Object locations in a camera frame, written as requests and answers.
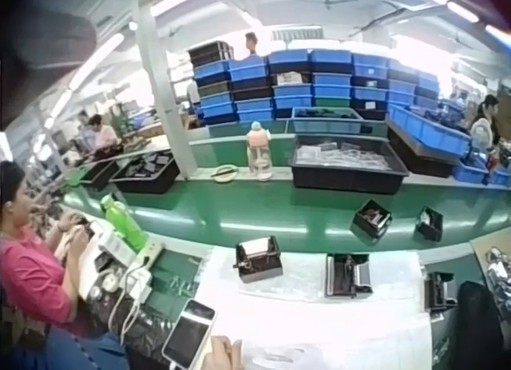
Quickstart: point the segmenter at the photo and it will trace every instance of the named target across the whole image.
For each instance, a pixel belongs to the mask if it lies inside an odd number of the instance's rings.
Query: black hair
[[[25,172],[18,164],[11,161],[0,162],[0,210],[7,202],[14,201],[24,179]]]
[[[90,119],[89,119],[89,125],[91,126],[94,126],[94,125],[101,125],[101,123],[103,122],[103,117],[100,115],[100,114],[94,114]]]

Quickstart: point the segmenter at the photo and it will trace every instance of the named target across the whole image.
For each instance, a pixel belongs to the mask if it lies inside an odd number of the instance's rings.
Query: black box
[[[371,213],[381,217],[378,223],[371,222],[368,219],[371,217]],[[391,223],[392,213],[373,200],[369,200],[360,208],[353,218],[353,224],[376,239],[381,238],[386,233]]]
[[[260,245],[257,253],[247,252],[249,245]],[[236,264],[240,279],[248,284],[257,280],[266,280],[283,275],[280,261],[280,247],[275,237],[247,241],[236,246]]]
[[[424,222],[422,219],[422,214],[424,213],[427,215],[430,222]],[[427,240],[440,242],[442,239],[443,225],[444,216],[425,206],[418,215],[416,229]]]

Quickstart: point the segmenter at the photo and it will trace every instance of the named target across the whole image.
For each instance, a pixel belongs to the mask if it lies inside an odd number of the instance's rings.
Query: white phone
[[[161,355],[183,370],[193,369],[215,317],[212,308],[189,300],[161,348]]]

